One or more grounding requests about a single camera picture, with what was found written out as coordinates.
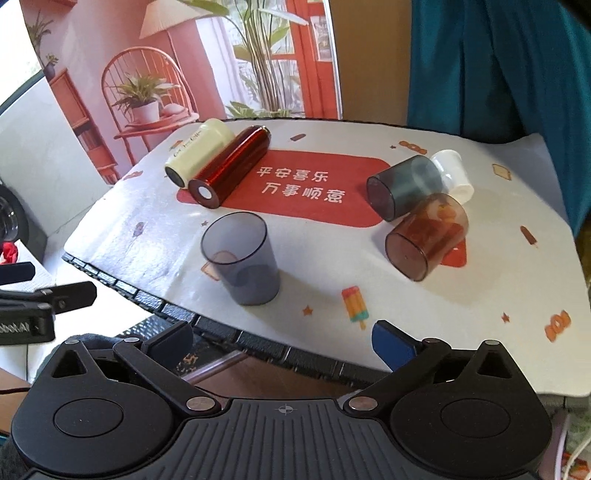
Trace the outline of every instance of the metal rivet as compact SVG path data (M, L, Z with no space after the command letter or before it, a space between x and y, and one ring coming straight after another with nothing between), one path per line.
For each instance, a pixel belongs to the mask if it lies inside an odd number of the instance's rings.
M357 411L370 411L378 406L378 402L371 397L353 397L349 400L349 407Z
M208 411L216 406L216 401L209 397L193 397L187 400L187 408L193 411Z

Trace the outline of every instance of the dark gray cup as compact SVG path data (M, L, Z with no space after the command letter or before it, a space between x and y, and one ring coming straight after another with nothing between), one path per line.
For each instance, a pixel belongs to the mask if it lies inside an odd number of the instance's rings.
M250 212L213 222L201 239L201 252L239 305L263 305L281 285L267 224Z

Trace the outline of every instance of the cream cylinder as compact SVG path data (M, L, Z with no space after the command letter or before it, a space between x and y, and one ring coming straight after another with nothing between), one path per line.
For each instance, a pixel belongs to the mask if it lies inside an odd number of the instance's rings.
M175 185L186 189L189 180L235 137L236 135L224 122L217 118L210 118L170 155L164 164L166 175Z

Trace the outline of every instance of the teal curtain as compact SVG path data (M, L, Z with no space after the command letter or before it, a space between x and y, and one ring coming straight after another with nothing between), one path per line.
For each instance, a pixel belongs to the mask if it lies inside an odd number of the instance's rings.
M578 233L591 209L591 33L557 0L413 0L408 125L540 133Z

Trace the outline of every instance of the lamp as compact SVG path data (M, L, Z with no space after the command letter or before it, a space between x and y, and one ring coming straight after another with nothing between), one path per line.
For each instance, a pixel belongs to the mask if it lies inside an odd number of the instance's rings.
M173 39L170 36L169 28L179 25L187 20L196 20L211 15L211 12L197 7L190 7L178 0L154 0L146 7L144 24L139 38L143 39L158 32L165 31L168 35L170 48L173 52L174 61L177 66L178 57L174 48Z

